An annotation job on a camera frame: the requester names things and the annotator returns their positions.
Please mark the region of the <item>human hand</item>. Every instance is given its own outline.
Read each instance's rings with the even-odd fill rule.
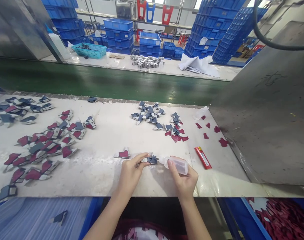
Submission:
[[[143,158],[148,157],[148,155],[149,153],[141,153],[131,160],[123,161],[117,188],[118,193],[123,197],[128,197],[130,199],[132,196],[139,183],[143,168],[150,165],[149,162],[141,162]]]
[[[198,173],[189,165],[189,170],[187,175],[181,175],[178,173],[178,170],[175,167],[175,164],[172,160],[168,160],[168,167],[172,173],[176,192],[181,204],[183,202],[189,201],[193,199],[193,192],[198,181],[199,175]]]

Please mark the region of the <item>white paper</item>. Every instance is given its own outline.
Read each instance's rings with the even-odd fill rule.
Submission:
[[[199,59],[199,57],[189,58],[183,53],[182,59],[178,65],[181,71],[190,67],[189,70],[198,71],[200,73],[219,78],[219,72],[214,65],[209,64],[211,62],[213,62],[212,56],[207,56],[203,59]]]
[[[206,37],[202,38],[202,39],[200,40],[199,45],[205,45],[207,40],[208,40],[208,39],[207,39]]]

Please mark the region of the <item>white bottle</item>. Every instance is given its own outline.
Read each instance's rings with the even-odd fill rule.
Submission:
[[[70,58],[70,53],[68,52],[68,50],[65,48],[61,38],[59,37],[59,35],[56,35],[55,33],[52,32],[52,30],[46,26],[47,31],[49,33],[50,38],[52,39],[54,45],[56,46],[56,48],[59,50],[59,52],[61,53],[62,57],[64,60],[67,60]]]
[[[175,167],[178,170],[178,173],[181,173],[183,175],[188,174],[189,165],[186,161],[174,157],[161,157],[159,159],[159,163],[162,163],[167,169],[169,169],[168,160],[172,160],[174,162]]]

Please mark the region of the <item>metal panel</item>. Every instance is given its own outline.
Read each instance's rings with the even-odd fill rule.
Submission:
[[[304,45],[304,23],[273,39]],[[304,185],[304,51],[265,47],[211,104],[210,112],[252,182]]]

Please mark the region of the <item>green conveyor belt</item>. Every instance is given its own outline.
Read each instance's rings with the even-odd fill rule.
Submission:
[[[229,82],[0,58],[8,90],[207,105]]]

